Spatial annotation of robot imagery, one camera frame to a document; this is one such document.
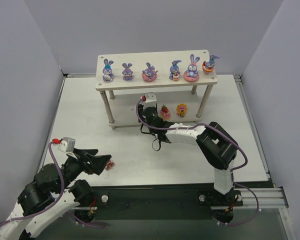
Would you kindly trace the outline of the pink bear strawberry donut toy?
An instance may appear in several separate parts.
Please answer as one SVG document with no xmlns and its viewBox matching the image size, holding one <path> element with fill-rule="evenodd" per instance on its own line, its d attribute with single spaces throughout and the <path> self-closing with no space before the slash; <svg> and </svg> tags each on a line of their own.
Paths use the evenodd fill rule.
<svg viewBox="0 0 300 240">
<path fill-rule="evenodd" d="M 170 110 L 166 105 L 163 104 L 159 112 L 164 120 L 169 120 L 171 118 Z"/>
</svg>

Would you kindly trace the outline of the pink bear sunflower toy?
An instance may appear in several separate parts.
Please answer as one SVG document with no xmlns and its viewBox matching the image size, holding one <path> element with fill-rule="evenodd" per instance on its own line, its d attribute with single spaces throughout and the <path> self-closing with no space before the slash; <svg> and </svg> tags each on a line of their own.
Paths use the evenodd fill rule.
<svg viewBox="0 0 300 240">
<path fill-rule="evenodd" d="M 188 110 L 187 105 L 184 103 L 181 103 L 181 104 L 177 105 L 177 107 L 176 107 L 176 114 L 177 114 L 177 116 L 183 118 L 183 117 L 185 117 L 187 110 Z"/>
</svg>

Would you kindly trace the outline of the purple bunny sitting toy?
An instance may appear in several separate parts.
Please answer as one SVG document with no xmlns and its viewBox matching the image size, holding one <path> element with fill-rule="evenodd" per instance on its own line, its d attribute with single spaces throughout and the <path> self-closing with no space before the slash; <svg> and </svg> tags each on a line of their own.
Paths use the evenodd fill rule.
<svg viewBox="0 0 300 240">
<path fill-rule="evenodd" d="M 131 70 L 132 63 L 123 63 L 122 66 L 124 70 L 122 71 L 124 81 L 132 81 L 134 79 L 133 71 Z"/>
</svg>

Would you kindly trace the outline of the small purple bunny with strawberry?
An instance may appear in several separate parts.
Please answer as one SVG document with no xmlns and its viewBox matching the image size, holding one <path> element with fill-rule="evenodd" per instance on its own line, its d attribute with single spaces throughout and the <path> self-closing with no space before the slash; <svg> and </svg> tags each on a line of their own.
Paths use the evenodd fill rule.
<svg viewBox="0 0 300 240">
<path fill-rule="evenodd" d="M 169 71 L 169 79 L 173 80 L 174 82 L 177 82 L 180 79 L 180 68 L 178 66 L 178 63 L 181 63 L 181 60 L 174 60 L 172 62 L 172 66 L 170 67 Z"/>
</svg>

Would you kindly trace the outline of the purple bunny blue bow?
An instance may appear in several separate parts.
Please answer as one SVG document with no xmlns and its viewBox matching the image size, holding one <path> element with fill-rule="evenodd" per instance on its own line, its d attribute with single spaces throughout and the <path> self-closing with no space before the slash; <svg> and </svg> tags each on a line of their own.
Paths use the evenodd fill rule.
<svg viewBox="0 0 300 240">
<path fill-rule="evenodd" d="M 114 63 L 114 61 L 105 58 L 103 62 L 104 62 L 104 68 L 102 70 L 102 79 L 105 82 L 112 82 L 114 79 L 114 74 L 112 70 L 112 64 Z"/>
</svg>

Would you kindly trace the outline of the purple bunny red base toy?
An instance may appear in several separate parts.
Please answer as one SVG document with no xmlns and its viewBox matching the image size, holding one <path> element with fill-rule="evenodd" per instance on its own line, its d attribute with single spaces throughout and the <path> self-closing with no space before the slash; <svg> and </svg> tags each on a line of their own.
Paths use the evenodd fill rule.
<svg viewBox="0 0 300 240">
<path fill-rule="evenodd" d="M 209 75 L 215 70 L 215 61 L 219 58 L 220 57 L 218 55 L 211 54 L 209 59 L 202 63 L 202 70 L 205 75 Z"/>
</svg>

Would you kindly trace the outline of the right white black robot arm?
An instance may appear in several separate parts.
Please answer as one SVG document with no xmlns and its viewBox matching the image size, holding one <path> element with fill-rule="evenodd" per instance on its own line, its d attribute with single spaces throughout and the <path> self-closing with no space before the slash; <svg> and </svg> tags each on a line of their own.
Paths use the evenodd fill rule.
<svg viewBox="0 0 300 240">
<path fill-rule="evenodd" d="M 155 106 L 145 108 L 138 103 L 136 115 L 141 126 L 158 144 L 181 143 L 198 146 L 207 162 L 214 168 L 214 189 L 227 195 L 234 188 L 233 161 L 237 156 L 237 142 L 216 122 L 208 125 L 184 125 L 164 120 Z"/>
</svg>

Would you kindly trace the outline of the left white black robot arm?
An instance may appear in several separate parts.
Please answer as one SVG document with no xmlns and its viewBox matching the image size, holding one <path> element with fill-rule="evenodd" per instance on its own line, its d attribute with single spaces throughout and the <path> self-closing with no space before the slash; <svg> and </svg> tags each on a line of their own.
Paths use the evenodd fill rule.
<svg viewBox="0 0 300 240">
<path fill-rule="evenodd" d="M 77 177 L 104 171 L 112 156 L 97 153 L 97 149 L 74 149 L 60 170 L 52 163 L 43 166 L 18 196 L 7 223 L 0 224 L 0 240 L 34 240 L 72 208 L 94 207 L 92 187 Z"/>
</svg>

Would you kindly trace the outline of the white wooden two-tier shelf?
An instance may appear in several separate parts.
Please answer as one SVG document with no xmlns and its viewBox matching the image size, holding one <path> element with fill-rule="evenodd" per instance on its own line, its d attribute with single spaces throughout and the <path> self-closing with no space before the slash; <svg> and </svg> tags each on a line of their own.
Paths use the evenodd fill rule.
<svg viewBox="0 0 300 240">
<path fill-rule="evenodd" d="M 200 57 L 196 63 L 198 70 L 197 81 L 187 81 L 184 79 L 185 71 L 191 63 L 190 56 L 194 54 L 194 59 Z M 97 57 L 95 89 L 100 93 L 104 102 L 109 126 L 113 130 L 119 127 L 130 127 L 139 125 L 135 114 L 136 104 L 141 94 L 155 92 L 157 96 L 158 111 L 160 105 L 166 105 L 171 112 L 172 122 L 198 122 L 203 116 L 203 111 L 207 100 L 211 94 L 213 86 L 218 83 L 216 71 L 212 70 L 206 74 L 202 69 L 202 63 L 210 57 L 208 50 L 183 50 L 166 52 L 143 52 L 143 53 L 123 53 L 123 54 L 101 54 Z M 177 81 L 169 79 L 170 67 L 174 60 L 181 60 L 179 66 L 180 77 Z M 112 81 L 103 80 L 103 68 L 105 63 L 114 61 L 110 66 L 114 74 Z M 142 71 L 145 70 L 146 62 L 154 65 L 157 70 L 157 78 L 152 82 L 143 80 Z M 123 80 L 123 63 L 132 63 L 133 79 Z M 206 86 L 202 99 L 197 94 L 198 86 Z M 190 90 L 164 91 L 154 90 L 155 88 L 171 87 L 192 87 Z M 128 90 L 141 90 L 141 93 L 128 93 Z M 124 91 L 122 94 L 115 95 L 114 91 Z M 187 105 L 187 113 L 184 117 L 177 116 L 176 107 L 179 104 Z"/>
</svg>

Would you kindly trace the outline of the pink strawberry cake toy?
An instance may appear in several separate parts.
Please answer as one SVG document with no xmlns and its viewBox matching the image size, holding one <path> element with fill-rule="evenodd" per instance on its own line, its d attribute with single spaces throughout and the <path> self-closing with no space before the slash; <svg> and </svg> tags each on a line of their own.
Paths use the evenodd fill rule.
<svg viewBox="0 0 300 240">
<path fill-rule="evenodd" d="M 107 171 L 109 171 L 111 168 L 113 168 L 115 166 L 115 163 L 110 159 L 108 162 L 107 162 L 107 164 L 106 164 L 106 166 L 105 166 L 105 169 L 107 170 Z"/>
</svg>

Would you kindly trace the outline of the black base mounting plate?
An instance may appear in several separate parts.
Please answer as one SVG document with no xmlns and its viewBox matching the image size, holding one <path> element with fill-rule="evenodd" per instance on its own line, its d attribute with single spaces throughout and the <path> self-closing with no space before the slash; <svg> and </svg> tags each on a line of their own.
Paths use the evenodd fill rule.
<svg viewBox="0 0 300 240">
<path fill-rule="evenodd" d="M 213 214 L 231 221 L 243 206 L 239 190 L 222 195 L 211 184 L 93 187 L 94 199 L 70 212 L 81 221 L 207 220 Z"/>
</svg>

